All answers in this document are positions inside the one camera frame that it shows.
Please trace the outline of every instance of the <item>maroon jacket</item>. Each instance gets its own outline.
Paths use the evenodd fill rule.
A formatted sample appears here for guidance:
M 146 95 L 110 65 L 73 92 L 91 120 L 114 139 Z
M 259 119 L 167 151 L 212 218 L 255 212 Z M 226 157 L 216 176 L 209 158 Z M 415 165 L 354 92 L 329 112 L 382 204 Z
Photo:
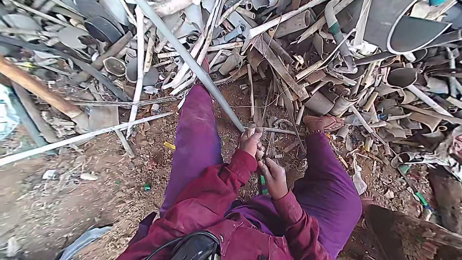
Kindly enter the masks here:
M 185 187 L 165 217 L 151 225 L 148 236 L 129 246 L 118 260 L 142 260 L 167 242 L 200 230 L 207 230 L 220 240 L 222 260 L 256 260 L 262 255 L 270 260 L 331 260 L 318 242 L 317 220 L 302 210 L 292 192 L 273 201 L 285 221 L 284 237 L 262 233 L 238 213 L 223 218 L 239 188 L 256 169 L 255 158 L 240 149 L 230 164 L 207 168 L 202 177 Z M 169 257 L 166 248 L 151 259 Z

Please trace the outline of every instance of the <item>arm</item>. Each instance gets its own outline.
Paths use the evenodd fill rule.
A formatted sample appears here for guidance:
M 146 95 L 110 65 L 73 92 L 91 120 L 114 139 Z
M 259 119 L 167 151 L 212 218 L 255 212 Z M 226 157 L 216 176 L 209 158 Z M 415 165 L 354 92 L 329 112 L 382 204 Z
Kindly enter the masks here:
M 165 217 L 151 225 L 148 236 L 128 247 L 118 259 L 143 259 L 175 238 L 221 221 L 232 201 L 237 198 L 239 188 L 257 168 L 254 155 L 260 136 L 261 133 L 252 138 L 241 138 L 242 149 L 236 149 L 229 165 L 209 167 L 203 176 L 189 183 Z M 164 259 L 168 252 L 161 250 L 150 260 Z
M 288 190 L 286 173 L 283 167 L 267 158 L 266 164 L 258 162 L 265 177 L 273 205 L 286 225 L 286 237 L 291 255 L 298 260 L 331 260 L 331 256 L 318 241 L 317 220 L 306 214 L 295 195 Z
M 284 197 L 274 200 L 273 205 L 286 224 L 285 237 L 294 259 L 332 259 L 318 241 L 319 225 L 317 220 L 306 214 L 292 191 L 289 191 Z

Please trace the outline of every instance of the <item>pant leg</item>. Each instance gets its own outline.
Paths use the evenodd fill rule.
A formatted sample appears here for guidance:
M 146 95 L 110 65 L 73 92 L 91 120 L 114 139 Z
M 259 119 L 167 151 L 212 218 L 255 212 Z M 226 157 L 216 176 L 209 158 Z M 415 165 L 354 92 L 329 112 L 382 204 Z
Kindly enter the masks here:
M 346 244 L 362 212 L 351 177 L 321 133 L 306 137 L 308 169 L 293 193 L 305 212 L 319 222 L 319 242 L 333 259 Z
M 194 85 L 186 97 L 178 119 L 175 146 L 161 217 L 190 181 L 200 177 L 207 167 L 223 163 L 212 98 L 202 84 Z

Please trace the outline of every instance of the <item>maroon sleeve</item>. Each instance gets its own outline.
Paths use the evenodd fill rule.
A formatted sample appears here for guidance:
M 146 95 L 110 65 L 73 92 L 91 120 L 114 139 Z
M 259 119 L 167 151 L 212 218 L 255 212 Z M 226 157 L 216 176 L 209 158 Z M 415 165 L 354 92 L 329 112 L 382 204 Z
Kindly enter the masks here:
M 218 223 L 237 198 L 239 187 L 245 185 L 256 168 L 255 158 L 240 149 L 236 149 L 229 165 L 220 164 L 207 168 L 202 177 L 184 188 L 175 205 L 165 213 L 165 217 L 151 225 L 149 234 L 129 246 L 118 259 L 143 259 L 177 237 Z M 161 250 L 151 260 L 165 259 L 166 253 Z
M 292 191 L 274 200 L 273 205 L 286 223 L 286 239 L 296 260 L 331 260 L 332 257 L 319 243 L 317 220 L 306 214 Z

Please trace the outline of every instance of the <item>purple pants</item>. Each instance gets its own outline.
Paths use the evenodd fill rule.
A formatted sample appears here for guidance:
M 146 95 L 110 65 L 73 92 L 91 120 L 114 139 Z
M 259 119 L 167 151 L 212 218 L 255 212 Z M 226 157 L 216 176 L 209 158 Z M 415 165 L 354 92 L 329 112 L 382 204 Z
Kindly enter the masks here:
M 361 216 L 361 201 L 327 137 L 313 134 L 306 138 L 306 144 L 308 169 L 305 176 L 295 182 L 293 193 L 305 212 L 318 220 L 319 242 L 335 259 Z M 184 102 L 175 146 L 161 217 L 191 180 L 200 177 L 208 166 L 223 163 L 212 99 L 202 85 L 194 85 Z M 245 204 L 234 205 L 228 213 L 231 212 L 241 213 L 262 232 L 284 234 L 284 225 L 269 196 L 258 196 Z

